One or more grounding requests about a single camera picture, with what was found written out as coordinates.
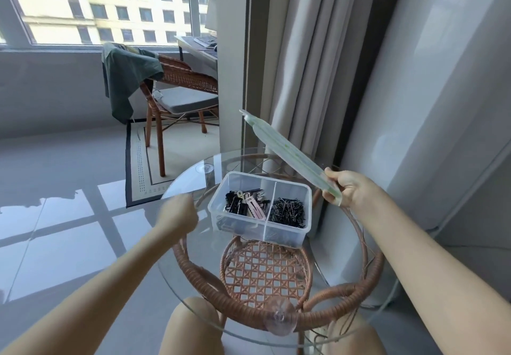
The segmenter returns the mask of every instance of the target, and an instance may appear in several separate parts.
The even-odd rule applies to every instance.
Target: translucent green lid
[[[318,165],[306,157],[304,153],[291,144],[288,139],[273,129],[265,120],[259,119],[245,110],[240,110],[240,112],[245,116],[245,121],[252,126],[259,140],[266,144],[311,184],[332,194],[336,199],[336,205],[341,204],[341,190],[326,176]]]

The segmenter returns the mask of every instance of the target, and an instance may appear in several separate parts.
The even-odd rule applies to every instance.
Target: gray cushion
[[[157,100],[165,109],[173,114],[194,112],[218,105],[218,96],[216,94],[187,89],[186,87],[172,87],[161,90],[161,95]]]

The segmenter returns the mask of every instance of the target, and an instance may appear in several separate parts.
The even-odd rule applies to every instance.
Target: yellow building
[[[17,0],[34,43],[175,45],[192,35],[189,0]],[[201,31],[208,0],[199,0]]]

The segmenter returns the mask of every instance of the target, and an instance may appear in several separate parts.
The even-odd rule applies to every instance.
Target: round glass tabletop
[[[318,160],[315,162],[326,167]],[[365,268],[361,280],[357,284],[330,287],[314,265],[307,239],[302,248],[291,249],[244,240],[216,229],[207,207],[230,171],[310,186],[278,156],[256,148],[217,154],[184,171],[162,199],[192,193],[199,223],[158,261],[172,292],[192,312],[195,311],[188,305],[187,298],[198,292],[219,311],[219,319],[207,321],[209,324],[229,335],[261,345],[310,347],[312,354],[324,343],[338,341],[353,333],[354,330],[347,333],[348,329],[360,303],[378,282],[383,255],[375,255],[368,249],[360,232],[362,251],[365,252],[361,257]],[[314,224],[323,200],[319,190],[311,189]],[[356,221],[351,221],[357,229]],[[338,319],[343,323],[336,324]]]

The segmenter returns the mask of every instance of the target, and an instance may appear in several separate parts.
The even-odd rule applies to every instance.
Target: rug
[[[169,185],[195,163],[220,153],[219,127],[182,122],[163,132],[165,177],[159,174],[158,142],[155,121],[151,130],[151,145],[146,148],[146,121],[127,125],[126,134],[126,207],[158,200]]]

